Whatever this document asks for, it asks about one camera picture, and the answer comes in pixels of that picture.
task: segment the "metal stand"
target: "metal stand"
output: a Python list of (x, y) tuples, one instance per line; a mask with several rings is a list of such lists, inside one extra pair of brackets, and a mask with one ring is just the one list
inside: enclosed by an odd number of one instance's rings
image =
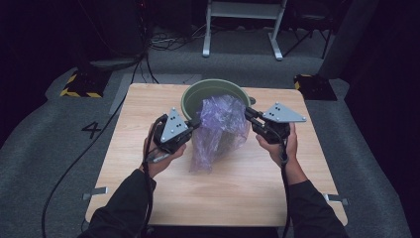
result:
[(210, 56), (211, 17), (253, 18), (275, 20), (274, 30), (272, 33), (268, 33), (268, 38), (271, 42), (275, 58), (277, 60), (282, 60), (283, 56), (278, 47), (276, 37), (281, 19), (283, 18), (286, 3), (287, 0), (282, 0), (281, 4), (217, 2), (208, 0), (203, 56), (206, 58)]

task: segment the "green bowl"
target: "green bowl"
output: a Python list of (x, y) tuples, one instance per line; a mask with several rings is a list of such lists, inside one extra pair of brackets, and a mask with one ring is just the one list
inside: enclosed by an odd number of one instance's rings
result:
[(184, 91), (181, 98), (182, 113), (187, 120), (191, 120), (203, 107), (204, 99), (226, 94), (241, 99), (246, 106), (252, 104), (247, 92), (237, 84), (223, 79), (205, 79), (192, 84)]

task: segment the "purple plastic bag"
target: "purple plastic bag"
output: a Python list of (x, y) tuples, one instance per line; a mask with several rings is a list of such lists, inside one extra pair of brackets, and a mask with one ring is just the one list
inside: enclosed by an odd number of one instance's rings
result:
[(203, 100), (203, 108), (197, 112), (201, 125), (192, 134), (191, 172), (210, 173), (213, 162), (245, 144), (251, 126), (245, 119), (245, 107), (241, 99), (231, 95)]

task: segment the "person's left hand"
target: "person's left hand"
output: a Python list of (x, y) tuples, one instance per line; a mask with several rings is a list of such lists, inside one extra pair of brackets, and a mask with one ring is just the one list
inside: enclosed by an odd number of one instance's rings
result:
[[(148, 143), (148, 139), (149, 138), (145, 139), (145, 143), (143, 145), (143, 151), (146, 150), (146, 144)], [(157, 145), (154, 143), (154, 140), (151, 140), (151, 146), (149, 148), (149, 151), (152, 151), (156, 147), (157, 147)], [(181, 157), (183, 155), (183, 152), (185, 151), (185, 149), (186, 149), (186, 145), (183, 144), (174, 154), (168, 156), (167, 158), (165, 158), (165, 159), (163, 159), (163, 160), (161, 160), (157, 163), (149, 163), (149, 175), (151, 176), (151, 178), (154, 178), (157, 174), (164, 171), (174, 159), (176, 159), (178, 157)], [(165, 152), (162, 152), (160, 150), (155, 150), (152, 153), (156, 153), (156, 157), (163, 156), (165, 154)]]

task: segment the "black cable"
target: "black cable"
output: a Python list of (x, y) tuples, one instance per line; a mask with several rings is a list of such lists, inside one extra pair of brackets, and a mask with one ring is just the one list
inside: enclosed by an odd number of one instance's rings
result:
[[(197, 40), (198, 38), (203, 38), (204, 35), (205, 35), (205, 29), (204, 29), (205, 26), (206, 26), (206, 24), (204, 24), (203, 26), (201, 26), (200, 28), (195, 30), (191, 34), (190, 38), (187, 38), (187, 37), (182, 36), (182, 35), (178, 35), (176, 37), (170, 38), (168, 36), (169, 33), (165, 33), (165, 32), (155, 33), (155, 35), (152, 37), (151, 49), (156, 50), (156, 51), (175, 51), (179, 48), (182, 48), (182, 47), (186, 46), (186, 44)], [(203, 34), (201, 34), (201, 36), (195, 37), (194, 35), (196, 35), (197, 33), (200, 33), (200, 30), (203, 31)], [(157, 46), (157, 44), (163, 44), (163, 43), (166, 43), (165, 47)]]
[(146, 26), (145, 26), (146, 23), (145, 23), (145, 21), (144, 21), (144, 19), (142, 17), (140, 17), (141, 23), (142, 23), (141, 26), (143, 28), (141, 37), (142, 37), (142, 40), (145, 42), (144, 43), (144, 48), (137, 55), (126, 55), (126, 54), (122, 54), (120, 52), (115, 51), (112, 47), (109, 46), (109, 44), (103, 39), (103, 37), (99, 33), (98, 28), (94, 24), (92, 18), (87, 13), (86, 8), (83, 6), (83, 4), (80, 2), (80, 0), (77, 0), (77, 2), (80, 5), (80, 8), (82, 9), (84, 15), (88, 19), (89, 23), (92, 25), (94, 31), (96, 32), (96, 35), (98, 36), (98, 38), (100, 39), (100, 41), (108, 48), (108, 50), (110, 52), (114, 53), (117, 56), (124, 57), (124, 58), (132, 58), (132, 60), (129, 61), (129, 62), (117, 63), (117, 64), (106, 65), (106, 66), (94, 65), (94, 67), (98, 68), (101, 71), (120, 70), (120, 69), (127, 68), (127, 67), (130, 67), (130, 66), (136, 64), (139, 60), (141, 60), (143, 58), (144, 52), (149, 47), (149, 40), (148, 40), (148, 29), (146, 28)]
[(268, 131), (272, 132), (280, 141), (280, 147), (281, 147), (281, 155), (280, 155), (280, 159), (281, 159), (281, 178), (283, 180), (283, 185), (284, 185), (284, 193), (286, 196), (286, 224), (284, 225), (284, 230), (283, 230), (283, 235), (282, 238), (285, 238), (287, 236), (287, 232), (288, 229), (290, 227), (290, 213), (289, 213), (289, 206), (290, 206), (290, 202), (289, 202), (289, 187), (288, 187), (288, 180), (287, 180), (287, 174), (286, 174), (286, 165), (288, 162), (288, 157), (286, 154), (286, 147), (287, 147), (287, 139), (283, 140), (280, 135), (278, 135), (277, 132), (275, 132), (275, 130), (273, 130), (272, 128), (270, 128), (269, 126), (265, 127)]
[(159, 84), (158, 80), (154, 77), (154, 74), (152, 73), (151, 65), (149, 64), (149, 54), (146, 54), (146, 63), (148, 64), (149, 73), (151, 74), (152, 81), (155, 81), (157, 84)]
[(84, 230), (83, 230), (83, 225), (84, 225), (84, 223), (86, 222), (86, 219), (85, 218), (83, 218), (83, 220), (82, 220), (82, 222), (81, 222), (81, 224), (80, 224), (80, 231), (81, 231), (81, 233), (83, 233), (84, 232)]
[(152, 179), (149, 174), (149, 163), (147, 162), (147, 158), (149, 154), (152, 152), (150, 151), (150, 148), (151, 148), (152, 138), (154, 136), (154, 131), (158, 123), (160, 123), (164, 118), (165, 118), (165, 115), (162, 115), (155, 121), (154, 125), (152, 126), (151, 132), (148, 135), (146, 146), (144, 147), (144, 150), (143, 150), (142, 166), (143, 166), (143, 172), (145, 173), (146, 184), (148, 185), (149, 205), (148, 205), (148, 211), (145, 217), (145, 222), (143, 223), (143, 227), (140, 229), (141, 237), (146, 237), (146, 233), (148, 231), (149, 220), (151, 219), (152, 210), (154, 208), (154, 190), (152, 187)]
[(142, 64), (140, 64), (139, 69), (140, 69), (140, 73), (141, 73), (141, 75), (142, 75), (143, 81), (144, 81), (145, 83), (148, 83), (148, 82), (146, 81), (146, 79), (145, 79), (145, 76), (143, 75)]
[[(136, 64), (136, 67), (134, 68), (131, 83), (133, 83), (133, 81), (134, 81), (134, 76), (136, 74), (136, 70), (137, 70), (137, 67), (139, 66), (139, 64), (140, 64), (140, 62), (138, 62)], [(109, 126), (109, 124), (111, 123), (112, 119), (115, 117), (115, 115), (119, 111), (120, 107), (123, 105), (124, 101), (126, 100), (126, 96), (127, 96), (127, 94), (124, 96), (123, 100), (121, 100), (121, 102), (118, 105), (117, 109), (115, 109), (115, 112), (108, 119), (107, 123), (105, 124), (105, 126), (103, 127), (103, 129), (99, 132), (98, 136), (95, 137), (95, 139), (93, 139), (93, 141), (87, 146), (87, 148), (84, 149), (84, 151), (73, 161), (73, 163), (71, 163), (71, 165), (65, 170), (64, 174), (62, 174), (62, 176), (59, 178), (58, 182), (52, 188), (52, 191), (50, 192), (50, 195), (47, 198), (46, 203), (44, 204), (43, 215), (42, 215), (42, 220), (41, 220), (41, 226), (42, 226), (42, 232), (43, 232), (43, 237), (44, 238), (47, 238), (47, 234), (46, 234), (46, 216), (47, 216), (47, 209), (49, 207), (49, 204), (50, 204), (50, 201), (51, 201), (51, 199), (53, 197), (53, 194), (55, 193), (56, 189), (61, 184), (61, 182), (64, 180), (64, 178), (67, 176), (68, 172), (77, 164), (78, 161), (80, 161), (80, 159), (89, 151), (89, 149), (96, 143), (96, 141), (104, 133), (105, 129)]]

